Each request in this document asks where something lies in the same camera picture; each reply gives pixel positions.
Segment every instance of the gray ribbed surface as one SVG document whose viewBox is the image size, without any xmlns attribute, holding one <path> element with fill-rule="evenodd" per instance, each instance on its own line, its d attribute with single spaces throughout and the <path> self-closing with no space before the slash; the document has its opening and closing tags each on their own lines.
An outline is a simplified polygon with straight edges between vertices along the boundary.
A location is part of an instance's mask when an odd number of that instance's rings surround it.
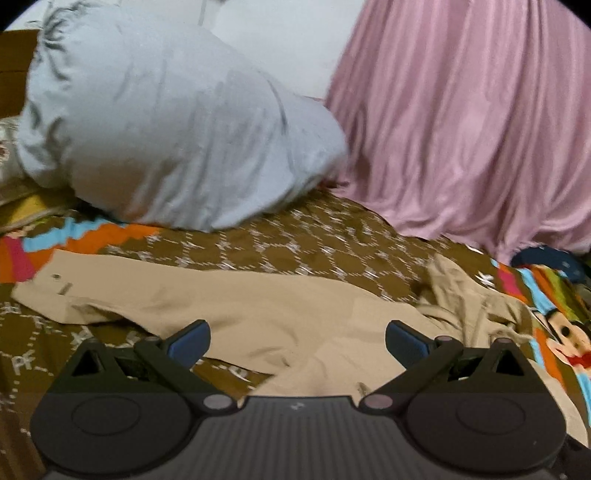
<svg viewBox="0 0 591 480">
<path fill-rule="evenodd" d="M 516 477 L 553 480 L 547 472 Z M 134 480 L 471 480 L 420 456 L 396 424 L 347 398 L 257 398 L 203 422 L 165 465 Z M 71 480 L 50 473 L 45 480 Z"/>
</svg>

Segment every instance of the blue stripe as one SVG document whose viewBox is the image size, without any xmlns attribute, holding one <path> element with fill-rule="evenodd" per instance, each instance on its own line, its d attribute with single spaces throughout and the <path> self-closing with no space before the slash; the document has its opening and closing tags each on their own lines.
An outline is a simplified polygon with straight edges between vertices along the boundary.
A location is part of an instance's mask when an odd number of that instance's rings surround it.
<svg viewBox="0 0 591 480">
<path fill-rule="evenodd" d="M 542 292 L 535 281 L 534 274 L 527 268 L 518 268 L 517 271 L 521 274 L 523 283 L 530 289 L 531 297 L 534 300 L 535 307 L 541 312 L 542 315 L 546 315 L 551 310 L 556 309 L 548 297 Z"/>
<path fill-rule="evenodd" d="M 46 233 L 34 236 L 32 238 L 24 238 L 22 240 L 22 249 L 26 253 L 38 252 L 39 250 L 47 250 L 58 245 L 65 245 L 68 239 L 79 240 L 86 233 L 97 230 L 101 225 L 110 222 L 104 218 L 89 221 L 84 220 L 76 223 L 72 217 L 67 217 L 62 228 L 52 228 Z"/>
<path fill-rule="evenodd" d="M 544 357 L 542 356 L 542 350 L 540 350 L 540 346 L 539 346 L 538 342 L 534 339 L 531 339 L 530 340 L 530 347 L 534 351 L 535 363 L 537 363 L 541 367 L 544 367 L 544 370 L 545 370 L 546 365 L 544 363 Z"/>
<path fill-rule="evenodd" d="M 591 380 L 587 373 L 577 373 L 576 375 L 587 406 L 587 423 L 591 427 Z"/>
</svg>

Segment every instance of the pink curtain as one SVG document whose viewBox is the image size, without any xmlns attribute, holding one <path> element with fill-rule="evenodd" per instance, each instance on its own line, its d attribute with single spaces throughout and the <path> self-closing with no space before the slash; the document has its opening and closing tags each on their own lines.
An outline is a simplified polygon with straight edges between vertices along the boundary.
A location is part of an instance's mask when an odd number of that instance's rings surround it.
<svg viewBox="0 0 591 480">
<path fill-rule="evenodd" d="M 591 246 L 591 30 L 557 0 L 369 0 L 327 106 L 335 193 L 400 234 Z"/>
</svg>

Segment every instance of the screw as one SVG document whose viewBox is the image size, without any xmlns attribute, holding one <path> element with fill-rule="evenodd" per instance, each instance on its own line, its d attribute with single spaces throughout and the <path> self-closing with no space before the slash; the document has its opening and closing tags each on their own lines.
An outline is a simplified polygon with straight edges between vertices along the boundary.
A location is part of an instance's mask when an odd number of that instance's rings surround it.
<svg viewBox="0 0 591 480">
<path fill-rule="evenodd" d="M 230 397 L 221 394 L 209 395 L 203 400 L 203 405 L 209 408 L 209 410 L 224 410 L 231 407 L 232 404 L 233 400 Z"/>
<path fill-rule="evenodd" d="M 365 397 L 363 403 L 367 408 L 371 408 L 372 410 L 385 410 L 386 408 L 390 408 L 394 402 L 387 395 L 375 393 Z"/>
</svg>

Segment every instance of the beige pants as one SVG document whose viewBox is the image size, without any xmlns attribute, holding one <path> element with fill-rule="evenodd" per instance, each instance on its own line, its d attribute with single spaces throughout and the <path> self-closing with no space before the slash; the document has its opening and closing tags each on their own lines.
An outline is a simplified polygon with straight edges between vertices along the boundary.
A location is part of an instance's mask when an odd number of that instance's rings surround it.
<svg viewBox="0 0 591 480">
<path fill-rule="evenodd" d="M 13 298 L 60 323 L 125 317 L 166 338 L 196 319 L 212 330 L 210 358 L 273 374 L 255 395 L 351 395 L 359 401 L 404 371 L 385 346 L 390 320 L 472 347 L 529 340 L 531 312 L 482 287 L 441 255 L 419 305 L 395 303 L 337 280 L 243 271 L 197 271 L 107 255 L 55 251 Z M 576 407 L 534 364 L 574 438 L 587 445 Z"/>
</svg>

